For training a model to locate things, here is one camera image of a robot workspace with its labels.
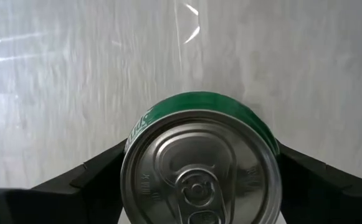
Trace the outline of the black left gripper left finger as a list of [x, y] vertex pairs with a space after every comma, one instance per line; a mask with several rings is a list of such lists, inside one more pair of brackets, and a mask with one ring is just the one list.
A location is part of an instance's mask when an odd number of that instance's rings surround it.
[[122, 141], [31, 189], [0, 189], [0, 223], [117, 223]]

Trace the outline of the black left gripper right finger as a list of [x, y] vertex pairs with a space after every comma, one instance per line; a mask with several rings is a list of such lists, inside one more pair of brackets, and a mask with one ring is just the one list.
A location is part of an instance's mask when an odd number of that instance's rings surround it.
[[362, 223], [362, 178], [279, 144], [287, 223]]

